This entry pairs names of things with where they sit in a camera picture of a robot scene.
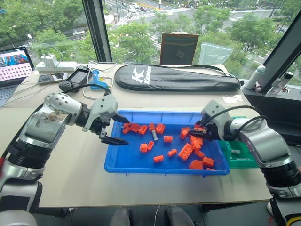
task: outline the table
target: table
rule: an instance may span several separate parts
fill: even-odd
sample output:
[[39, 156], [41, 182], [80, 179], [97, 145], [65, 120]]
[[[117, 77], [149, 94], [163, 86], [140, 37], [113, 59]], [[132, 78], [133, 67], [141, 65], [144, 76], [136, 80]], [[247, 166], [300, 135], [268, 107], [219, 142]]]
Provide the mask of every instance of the table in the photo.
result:
[[[113, 76], [113, 70], [102, 73]], [[206, 73], [210, 70], [197, 69]], [[38, 72], [25, 81], [37, 80]], [[31, 86], [32, 82], [20, 85], [16, 92]], [[44, 86], [35, 86], [12, 97], [18, 98], [35, 92]], [[59, 91], [57, 84], [50, 84], [41, 92], [16, 100], [0, 110], [1, 142], [4, 150], [12, 137], [32, 113], [42, 103], [46, 94]], [[101, 97], [101, 91], [87, 91], [89, 95]], [[226, 107], [250, 105], [241, 90], [235, 92], [137, 92], [125, 90], [116, 84], [112, 89], [119, 103], [119, 109], [154, 111], [201, 111], [215, 99]], [[240, 103], [225, 103], [223, 97], [241, 95]], [[91, 106], [82, 91], [71, 93], [74, 99]], [[237, 109], [233, 116], [254, 117], [257, 113], [250, 109]], [[110, 134], [112, 124], [107, 128]], [[229, 175], [203, 178], [187, 175], [159, 174], [114, 174], [104, 168], [107, 145], [90, 132], [82, 132], [80, 127], [67, 126], [58, 145], [46, 163], [41, 207], [87, 207], [146, 204], [254, 202], [271, 197], [263, 174], [259, 169], [231, 169]]]

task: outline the laptop keyboard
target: laptop keyboard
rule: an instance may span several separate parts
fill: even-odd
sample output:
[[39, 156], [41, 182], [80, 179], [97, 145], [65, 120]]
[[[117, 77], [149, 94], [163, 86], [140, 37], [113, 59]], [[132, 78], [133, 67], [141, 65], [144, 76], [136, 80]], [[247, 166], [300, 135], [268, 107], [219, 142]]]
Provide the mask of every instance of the laptop keyboard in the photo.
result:
[[0, 89], [0, 100], [9, 98], [15, 89]]

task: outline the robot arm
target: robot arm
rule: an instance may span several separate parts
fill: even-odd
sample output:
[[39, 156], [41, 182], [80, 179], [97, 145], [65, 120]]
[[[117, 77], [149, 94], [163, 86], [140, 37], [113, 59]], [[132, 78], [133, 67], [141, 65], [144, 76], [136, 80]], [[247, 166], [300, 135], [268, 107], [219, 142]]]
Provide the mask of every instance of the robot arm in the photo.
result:
[[129, 122], [117, 113], [118, 104], [112, 94], [96, 100], [91, 107], [64, 93], [51, 93], [41, 109], [32, 114], [18, 139], [6, 149], [10, 153], [0, 171], [0, 211], [38, 207], [45, 164], [58, 143], [66, 125], [78, 125], [84, 132], [97, 134], [103, 143], [126, 145], [127, 141], [109, 137], [105, 132], [111, 118]]
[[265, 116], [233, 119], [227, 112], [214, 116], [224, 110], [223, 106], [212, 100], [202, 111], [203, 118], [197, 122], [202, 128], [189, 133], [208, 139], [245, 143], [274, 197], [270, 202], [274, 206], [275, 218], [281, 212], [279, 225], [286, 223], [289, 215], [301, 216], [301, 173], [283, 137], [268, 127]]

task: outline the blue object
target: blue object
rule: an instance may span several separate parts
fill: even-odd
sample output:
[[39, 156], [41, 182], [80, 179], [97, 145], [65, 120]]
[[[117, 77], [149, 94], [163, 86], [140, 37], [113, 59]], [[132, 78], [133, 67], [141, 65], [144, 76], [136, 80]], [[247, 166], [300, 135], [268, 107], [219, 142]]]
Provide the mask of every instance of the blue object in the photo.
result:
[[[99, 81], [98, 80], [98, 75], [99, 75], [99, 71], [98, 70], [93, 70], [92, 71], [92, 78], [93, 78], [93, 81], [90, 82], [90, 84], [96, 84], [96, 85], [100, 85], [102, 87], [105, 87], [105, 88], [109, 88], [108, 84], [103, 82], [103, 81]], [[91, 89], [102, 89], [100, 87], [97, 87], [97, 86], [90, 86]]]
[[[227, 175], [230, 171], [228, 162], [223, 155], [218, 141], [205, 140], [201, 151], [205, 156], [214, 159], [213, 168], [215, 171], [208, 170], [190, 170], [189, 165], [193, 160], [200, 160], [194, 153], [190, 155], [187, 161], [182, 161], [177, 155], [186, 143], [190, 143], [189, 136], [184, 140], [180, 139], [181, 128], [193, 127], [194, 123], [201, 118], [200, 113], [185, 112], [149, 112], [149, 111], [119, 111], [126, 116], [131, 123], [139, 125], [149, 125], [150, 123], [162, 123], [166, 126], [164, 134], [157, 134], [159, 140], [151, 151], [147, 153], [140, 152], [140, 145], [153, 141], [150, 131], [145, 135], [132, 131], [127, 134], [122, 132], [122, 123], [114, 122], [111, 136], [121, 137], [129, 142], [125, 146], [109, 145], [107, 156], [104, 163], [104, 169], [107, 172], [115, 173], [160, 173], [160, 174], [197, 174], [203, 176], [209, 175]], [[163, 136], [173, 136], [172, 143], [164, 143]], [[171, 149], [177, 149], [177, 154], [168, 157]], [[154, 157], [163, 155], [164, 160], [159, 163], [154, 162]]]

